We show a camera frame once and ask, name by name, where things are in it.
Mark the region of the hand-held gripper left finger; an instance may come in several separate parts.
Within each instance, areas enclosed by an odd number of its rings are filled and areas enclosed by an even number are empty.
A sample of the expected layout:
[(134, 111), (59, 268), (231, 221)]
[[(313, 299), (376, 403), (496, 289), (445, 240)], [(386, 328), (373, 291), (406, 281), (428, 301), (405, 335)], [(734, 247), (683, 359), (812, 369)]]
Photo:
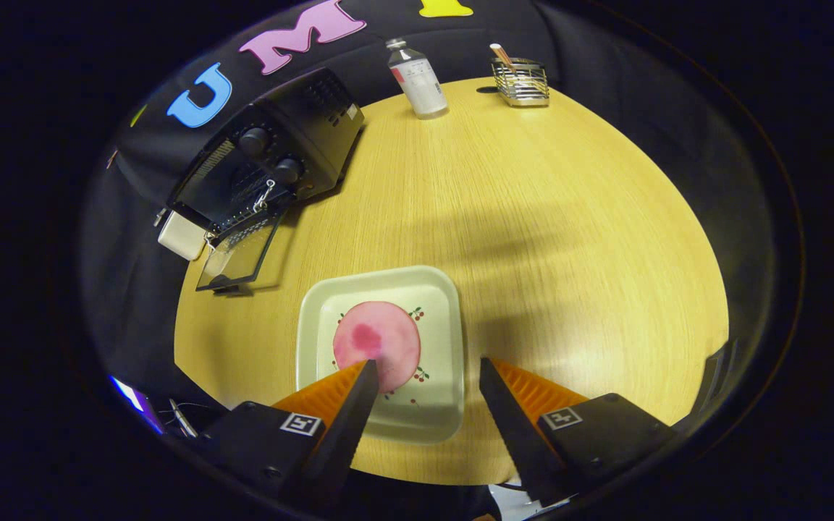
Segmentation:
[(200, 455), (253, 494), (333, 507), (378, 395), (362, 360), (272, 404), (246, 400), (200, 434)]

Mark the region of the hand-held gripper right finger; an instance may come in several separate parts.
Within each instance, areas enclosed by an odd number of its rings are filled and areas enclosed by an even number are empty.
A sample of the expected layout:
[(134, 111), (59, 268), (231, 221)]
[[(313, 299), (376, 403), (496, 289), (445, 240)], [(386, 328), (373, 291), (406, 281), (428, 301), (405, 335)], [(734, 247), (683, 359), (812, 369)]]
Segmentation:
[(481, 360), (479, 388), (523, 487), (544, 507), (607, 485), (674, 439), (619, 394), (586, 398), (505, 360)]

